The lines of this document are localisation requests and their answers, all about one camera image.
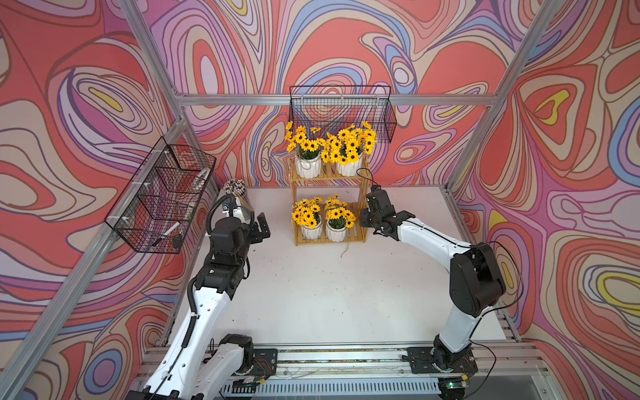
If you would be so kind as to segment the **sunflower pot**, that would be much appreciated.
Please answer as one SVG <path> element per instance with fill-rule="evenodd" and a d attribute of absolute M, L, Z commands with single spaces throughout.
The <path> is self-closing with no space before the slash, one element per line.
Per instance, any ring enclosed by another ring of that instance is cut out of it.
<path fill-rule="evenodd" d="M 302 199 L 293 205 L 292 220 L 301 228 L 303 239 L 318 240 L 322 236 L 323 220 L 321 217 L 324 199 L 314 197 Z"/>
<path fill-rule="evenodd" d="M 325 203 L 326 235 L 330 242 L 341 243 L 347 238 L 350 228 L 355 226 L 355 214 L 348 209 L 348 204 L 338 199 L 335 194 Z"/>
<path fill-rule="evenodd" d="M 337 134 L 327 133 L 318 141 L 321 159 L 333 164 L 338 174 L 350 178 L 357 175 L 367 157 L 373 154 L 377 132 L 371 123 L 361 122 L 359 126 L 342 128 Z"/>
<path fill-rule="evenodd" d="M 295 172 L 300 178 L 316 178 L 323 165 L 321 152 L 324 150 L 324 140 L 319 136 L 321 129 L 293 125 L 293 121 L 285 125 L 285 140 L 288 142 L 287 151 L 294 153 Z"/>

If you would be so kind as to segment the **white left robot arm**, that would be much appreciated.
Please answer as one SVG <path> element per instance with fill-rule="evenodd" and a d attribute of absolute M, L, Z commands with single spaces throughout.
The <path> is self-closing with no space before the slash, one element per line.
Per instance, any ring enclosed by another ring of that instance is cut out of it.
<path fill-rule="evenodd" d="M 213 399 L 234 375 L 249 373 L 254 364 L 250 336 L 230 333 L 213 350 L 216 326 L 251 274 L 252 245 L 271 235 L 264 214 L 255 214 L 236 196 L 221 196 L 206 218 L 209 251 L 185 295 L 188 314 L 160 365 L 128 399 Z"/>

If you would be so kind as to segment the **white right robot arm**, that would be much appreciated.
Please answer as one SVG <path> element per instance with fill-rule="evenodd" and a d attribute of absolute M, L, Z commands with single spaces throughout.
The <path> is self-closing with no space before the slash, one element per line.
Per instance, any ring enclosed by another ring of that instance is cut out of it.
<path fill-rule="evenodd" d="M 371 186 L 366 202 L 366 208 L 360 211 L 361 227 L 422 251 L 449 275 L 453 307 L 429 355 L 420 361 L 430 363 L 440 373 L 451 373 L 462 361 L 470 360 L 472 336 L 483 315 L 491 313 L 506 292 L 495 252 L 486 243 L 456 240 L 408 211 L 396 211 L 387 191 L 379 185 Z"/>

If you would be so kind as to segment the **cup of pencils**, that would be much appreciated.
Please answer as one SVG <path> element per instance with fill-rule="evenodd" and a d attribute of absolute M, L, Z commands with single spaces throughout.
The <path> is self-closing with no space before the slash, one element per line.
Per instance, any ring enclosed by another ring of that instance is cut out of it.
<path fill-rule="evenodd" d="M 247 200 L 247 185 L 243 179 L 233 178 L 223 185 L 226 194 L 233 195 L 239 208 L 249 210 L 251 208 Z"/>

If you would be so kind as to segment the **wooden two-tier shelf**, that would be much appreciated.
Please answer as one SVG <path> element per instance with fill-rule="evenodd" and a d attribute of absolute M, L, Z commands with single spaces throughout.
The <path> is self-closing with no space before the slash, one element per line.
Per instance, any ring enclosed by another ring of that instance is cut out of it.
<path fill-rule="evenodd" d="M 360 211 L 367 205 L 368 181 L 356 175 L 345 177 L 333 165 L 321 158 L 315 169 L 318 176 L 305 178 L 302 172 L 310 168 L 297 168 L 298 161 L 290 162 L 289 186 L 292 192 L 292 226 L 296 245 L 325 243 L 364 243 L 367 230 L 360 226 Z M 318 188 L 356 188 L 357 199 L 348 202 L 338 193 L 302 198 L 298 190 Z"/>

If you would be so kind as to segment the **white marker in basket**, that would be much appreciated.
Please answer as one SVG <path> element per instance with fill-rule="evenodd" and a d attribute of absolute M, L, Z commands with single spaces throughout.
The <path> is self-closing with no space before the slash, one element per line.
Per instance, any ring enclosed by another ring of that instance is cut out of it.
<path fill-rule="evenodd" d="M 158 246 L 161 241 L 165 240 L 165 238 L 169 237 L 170 234 L 177 229 L 179 226 L 181 225 L 180 222 L 176 222 L 174 223 L 169 229 L 167 229 L 164 233 L 162 233 L 153 243 L 152 243 L 152 247 L 156 247 Z"/>

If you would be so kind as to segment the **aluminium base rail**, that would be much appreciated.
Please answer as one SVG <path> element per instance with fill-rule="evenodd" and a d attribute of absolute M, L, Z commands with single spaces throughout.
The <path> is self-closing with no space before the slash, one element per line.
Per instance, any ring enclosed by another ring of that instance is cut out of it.
<path fill-rule="evenodd" d="M 562 398 L 531 344 L 478 343 L 449 372 L 435 368 L 431 351 L 426 343 L 256 346 L 253 368 L 205 398 Z"/>

